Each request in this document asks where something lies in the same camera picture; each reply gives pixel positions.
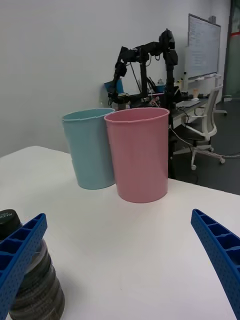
plastic cup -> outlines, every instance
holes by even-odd
[[[119,196],[148,203],[168,191],[169,111],[134,108],[105,117]]]
[[[102,189],[115,183],[111,151],[104,116],[112,108],[69,113],[62,118],[78,185]]]

light blue cup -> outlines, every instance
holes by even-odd
[[[111,108],[73,112],[62,118],[78,185],[102,189],[115,183],[104,116]]]

gray floor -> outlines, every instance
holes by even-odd
[[[215,114],[217,134],[211,144],[214,152],[221,155],[240,154],[240,101],[225,102],[217,106],[228,114]],[[240,157],[227,159],[219,164],[217,159],[197,154],[196,171],[191,170],[191,154],[174,156],[176,179],[200,186],[240,195]]]

white table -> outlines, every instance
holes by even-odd
[[[0,208],[46,213],[63,320],[236,319],[190,220],[198,208],[240,234],[238,195],[169,180],[161,200],[129,203],[115,185],[81,189],[69,154],[29,147],[0,158]]]

white office chair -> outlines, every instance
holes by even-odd
[[[208,98],[208,102],[204,108],[204,112],[202,115],[193,115],[189,117],[189,119],[191,118],[201,119],[200,130],[195,128],[197,125],[195,122],[184,123],[183,121],[182,126],[180,128],[180,132],[179,133],[177,132],[177,134],[183,140],[193,141],[193,147],[187,147],[174,152],[174,155],[180,155],[180,154],[185,154],[192,151],[192,158],[191,158],[192,170],[196,170],[197,168],[196,165],[194,164],[195,156],[197,153],[204,154],[206,156],[210,156],[213,158],[217,158],[219,159],[221,164],[225,163],[224,158],[212,153],[214,149],[210,144],[211,137],[217,133],[217,127],[214,121],[214,109],[215,109],[216,100],[217,100],[219,91],[220,89],[222,89],[222,87],[223,85],[220,85],[211,90],[210,96]]]

